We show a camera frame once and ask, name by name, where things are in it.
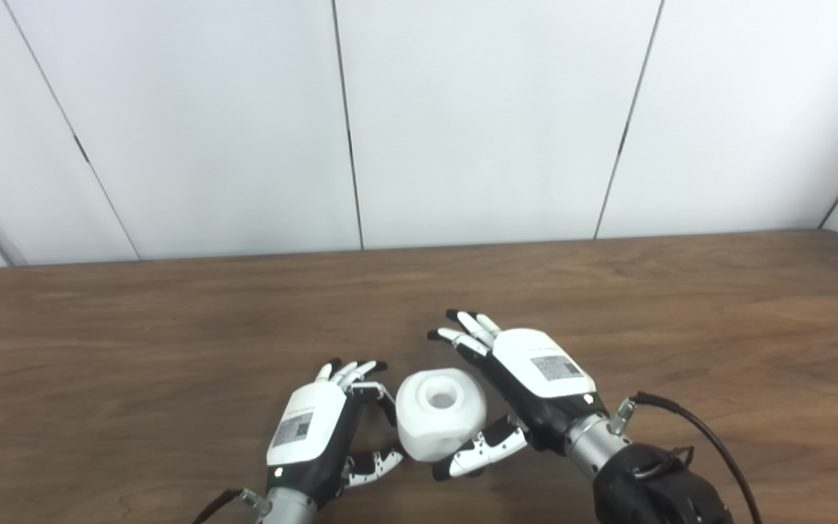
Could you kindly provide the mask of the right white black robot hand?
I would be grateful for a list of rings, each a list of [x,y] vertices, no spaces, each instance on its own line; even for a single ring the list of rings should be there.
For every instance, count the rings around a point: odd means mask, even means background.
[[[452,345],[512,412],[436,461],[432,465],[436,481],[479,474],[527,445],[564,456],[573,424],[605,412],[593,378],[545,332],[503,330],[475,311],[449,309],[446,316],[459,329],[439,327],[426,337]]]

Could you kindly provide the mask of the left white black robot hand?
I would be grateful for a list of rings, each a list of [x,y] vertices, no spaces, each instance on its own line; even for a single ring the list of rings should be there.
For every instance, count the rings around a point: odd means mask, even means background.
[[[399,442],[370,453],[351,448],[367,405],[378,405],[389,424],[398,425],[389,390],[369,379],[386,368],[380,360],[333,358],[290,395],[267,448],[267,491],[298,492],[323,509],[347,488],[375,482],[402,464]]]

